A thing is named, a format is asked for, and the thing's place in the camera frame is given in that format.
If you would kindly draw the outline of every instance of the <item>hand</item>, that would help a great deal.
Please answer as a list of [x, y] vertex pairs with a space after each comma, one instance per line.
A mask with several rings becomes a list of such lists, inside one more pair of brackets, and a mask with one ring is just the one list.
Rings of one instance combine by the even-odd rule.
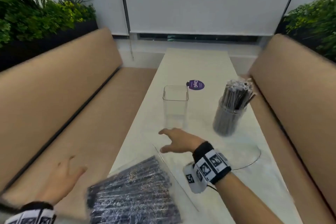
[[164, 128], [159, 132], [159, 135], [162, 134], [167, 135], [171, 140], [170, 145], [163, 146], [160, 149], [162, 153], [183, 153], [187, 151], [194, 152], [198, 146], [205, 142], [205, 140], [202, 138], [189, 134], [179, 128]]
[[45, 186], [37, 194], [36, 201], [43, 201], [56, 205], [68, 195], [70, 191], [72, 191], [78, 179], [87, 170], [87, 167], [80, 167], [74, 174], [70, 175], [70, 160], [73, 158], [74, 156], [71, 156], [58, 163], [56, 169], [51, 172]]

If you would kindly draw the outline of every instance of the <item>cable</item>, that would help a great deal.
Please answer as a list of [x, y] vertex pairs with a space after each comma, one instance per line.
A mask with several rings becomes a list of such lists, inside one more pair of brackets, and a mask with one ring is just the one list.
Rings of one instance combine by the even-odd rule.
[[213, 190], [216, 190], [214, 187], [207, 185], [207, 187], [212, 188]]

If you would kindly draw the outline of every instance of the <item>left hand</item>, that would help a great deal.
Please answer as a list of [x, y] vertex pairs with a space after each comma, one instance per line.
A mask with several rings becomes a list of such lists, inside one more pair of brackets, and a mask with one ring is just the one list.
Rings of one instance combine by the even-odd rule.
[[56, 205], [72, 191], [78, 179], [87, 170], [87, 167], [80, 167], [75, 173], [70, 175], [70, 160], [73, 158], [74, 156], [71, 156], [58, 163], [58, 166], [51, 172], [45, 186], [37, 194], [35, 198], [36, 201]]

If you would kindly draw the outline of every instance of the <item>right hand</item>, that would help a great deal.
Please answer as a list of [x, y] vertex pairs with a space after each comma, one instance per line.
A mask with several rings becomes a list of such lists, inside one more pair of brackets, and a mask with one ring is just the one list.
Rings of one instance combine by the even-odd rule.
[[183, 153], [183, 152], [194, 152], [198, 146], [200, 146], [204, 139], [189, 134], [179, 128], [167, 129], [164, 128], [159, 132], [159, 135], [166, 135], [170, 138], [171, 144], [163, 146], [160, 151], [162, 153], [167, 152], [175, 152], [175, 153]]

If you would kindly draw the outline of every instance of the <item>bench backrest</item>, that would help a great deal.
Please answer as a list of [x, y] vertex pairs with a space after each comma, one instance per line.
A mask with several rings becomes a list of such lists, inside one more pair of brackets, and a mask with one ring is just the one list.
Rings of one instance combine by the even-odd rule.
[[105, 28], [0, 73], [0, 190], [121, 65]]
[[250, 74], [336, 213], [336, 65], [275, 35]]

